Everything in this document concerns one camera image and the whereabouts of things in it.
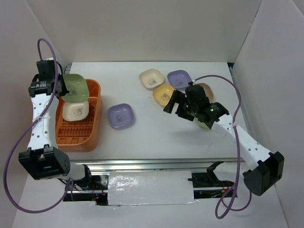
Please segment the yellow plate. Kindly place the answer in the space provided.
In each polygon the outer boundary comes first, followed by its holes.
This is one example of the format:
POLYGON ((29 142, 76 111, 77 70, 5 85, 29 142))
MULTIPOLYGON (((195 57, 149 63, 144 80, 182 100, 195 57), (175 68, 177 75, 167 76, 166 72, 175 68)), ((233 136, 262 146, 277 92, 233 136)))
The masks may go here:
POLYGON ((174 92, 175 88, 169 84, 163 84, 153 91, 153 98, 161 106, 166 106, 174 92))

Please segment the cream plate back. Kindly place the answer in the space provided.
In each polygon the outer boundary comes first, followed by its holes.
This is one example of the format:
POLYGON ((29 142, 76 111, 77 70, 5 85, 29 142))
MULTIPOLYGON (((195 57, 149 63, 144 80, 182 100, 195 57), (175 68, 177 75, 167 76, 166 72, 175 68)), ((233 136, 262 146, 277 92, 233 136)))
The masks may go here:
POLYGON ((146 89, 154 90, 164 83, 164 76, 157 69, 149 69, 140 73, 139 80, 146 89))

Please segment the cream plate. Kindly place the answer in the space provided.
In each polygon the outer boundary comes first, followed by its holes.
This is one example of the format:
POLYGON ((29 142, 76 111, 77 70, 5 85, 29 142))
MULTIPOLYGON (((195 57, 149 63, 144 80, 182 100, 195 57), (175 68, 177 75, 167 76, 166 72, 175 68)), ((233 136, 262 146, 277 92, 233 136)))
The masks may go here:
POLYGON ((164 83, 164 76, 157 69, 149 69, 140 73, 139 80, 146 89, 154 90, 164 83))
POLYGON ((62 117, 65 121, 81 121, 89 114, 89 102, 68 103, 63 105, 62 117))

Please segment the light green plate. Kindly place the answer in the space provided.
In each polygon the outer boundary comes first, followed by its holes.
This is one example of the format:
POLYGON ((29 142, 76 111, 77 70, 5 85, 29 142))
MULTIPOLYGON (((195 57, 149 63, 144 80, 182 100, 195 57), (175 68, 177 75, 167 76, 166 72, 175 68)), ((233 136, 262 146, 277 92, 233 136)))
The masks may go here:
POLYGON ((200 128, 209 129, 208 126, 207 126, 205 123, 200 122, 198 119, 195 119, 195 122, 197 123, 197 125, 198 125, 200 128))

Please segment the purple plate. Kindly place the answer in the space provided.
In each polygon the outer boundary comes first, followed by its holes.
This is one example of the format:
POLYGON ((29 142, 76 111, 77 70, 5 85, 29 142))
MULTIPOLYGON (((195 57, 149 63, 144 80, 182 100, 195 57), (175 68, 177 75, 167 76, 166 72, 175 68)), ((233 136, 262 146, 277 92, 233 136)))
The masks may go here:
POLYGON ((167 79, 172 87, 183 90, 192 81, 190 75, 185 70, 172 71, 167 75, 167 79))
POLYGON ((132 107, 126 103, 111 106, 107 115, 110 126, 115 129, 125 128, 135 120, 132 107))

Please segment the orange plastic bin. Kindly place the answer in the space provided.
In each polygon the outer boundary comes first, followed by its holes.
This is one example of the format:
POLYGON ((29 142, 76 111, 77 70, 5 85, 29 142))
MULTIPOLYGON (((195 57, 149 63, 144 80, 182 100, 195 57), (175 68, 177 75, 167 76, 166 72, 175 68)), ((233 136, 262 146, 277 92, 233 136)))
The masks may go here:
POLYGON ((86 80, 89 90, 89 112, 85 119, 68 122, 63 119, 64 100, 59 98, 56 112, 56 142, 62 152, 90 152, 99 140, 103 102, 101 87, 93 79, 86 80))

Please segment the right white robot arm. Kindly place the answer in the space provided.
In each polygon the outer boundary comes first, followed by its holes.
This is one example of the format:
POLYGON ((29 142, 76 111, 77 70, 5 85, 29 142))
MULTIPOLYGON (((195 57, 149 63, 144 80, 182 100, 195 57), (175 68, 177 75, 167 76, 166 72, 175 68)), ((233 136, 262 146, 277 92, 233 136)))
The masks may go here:
POLYGON ((171 113, 175 105, 178 117, 197 119, 230 145, 240 147, 240 156, 249 167, 243 174, 244 183, 253 194, 263 195, 282 178, 284 156, 280 152, 272 153, 252 138, 221 103, 209 101, 200 85, 190 84, 184 92, 175 90, 163 110, 171 113))

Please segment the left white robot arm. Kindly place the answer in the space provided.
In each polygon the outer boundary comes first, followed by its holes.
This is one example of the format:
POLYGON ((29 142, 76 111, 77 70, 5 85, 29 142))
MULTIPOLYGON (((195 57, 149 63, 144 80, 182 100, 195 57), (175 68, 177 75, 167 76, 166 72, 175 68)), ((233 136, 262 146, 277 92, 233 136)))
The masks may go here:
POLYGON ((73 179, 79 188, 93 186, 94 178, 85 164, 75 164, 56 143, 56 112, 59 97, 68 93, 61 65, 54 60, 37 62, 38 74, 28 88, 33 105, 33 126, 27 149, 19 162, 34 180, 73 179))

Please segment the purple plate back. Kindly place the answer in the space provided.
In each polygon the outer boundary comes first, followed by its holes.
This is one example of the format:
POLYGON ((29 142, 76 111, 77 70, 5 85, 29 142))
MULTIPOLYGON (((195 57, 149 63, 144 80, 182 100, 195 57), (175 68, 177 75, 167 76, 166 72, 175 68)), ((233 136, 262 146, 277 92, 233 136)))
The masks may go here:
POLYGON ((167 75, 167 79, 172 87, 183 90, 192 81, 190 75, 185 70, 172 71, 167 75))

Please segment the brown-pink plate right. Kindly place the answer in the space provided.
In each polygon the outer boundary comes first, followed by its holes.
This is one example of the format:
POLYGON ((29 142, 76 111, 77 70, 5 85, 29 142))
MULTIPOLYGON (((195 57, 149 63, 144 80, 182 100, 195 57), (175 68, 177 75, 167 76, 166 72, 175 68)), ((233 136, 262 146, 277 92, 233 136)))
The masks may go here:
POLYGON ((211 87, 206 83, 199 83, 199 85, 204 89, 205 94, 206 94, 207 98, 209 99, 209 101, 213 102, 214 94, 213 94, 211 87))

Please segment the white foil-taped cover panel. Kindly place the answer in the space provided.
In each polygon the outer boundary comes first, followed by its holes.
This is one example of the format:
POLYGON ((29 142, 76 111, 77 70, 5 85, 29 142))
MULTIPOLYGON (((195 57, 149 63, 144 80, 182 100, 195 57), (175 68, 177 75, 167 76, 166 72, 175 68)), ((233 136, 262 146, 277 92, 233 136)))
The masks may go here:
POLYGON ((183 205, 194 202, 190 171, 111 172, 111 206, 183 205))

